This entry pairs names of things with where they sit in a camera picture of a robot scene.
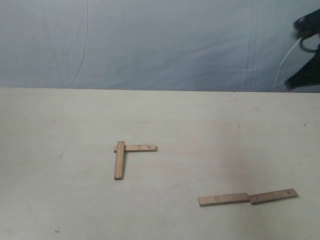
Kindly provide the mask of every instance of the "white table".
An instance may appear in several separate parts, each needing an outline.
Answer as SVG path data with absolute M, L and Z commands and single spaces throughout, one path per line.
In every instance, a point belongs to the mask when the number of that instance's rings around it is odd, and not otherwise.
M 319 94 L 0 88 L 0 239 L 318 240 L 319 155 Z

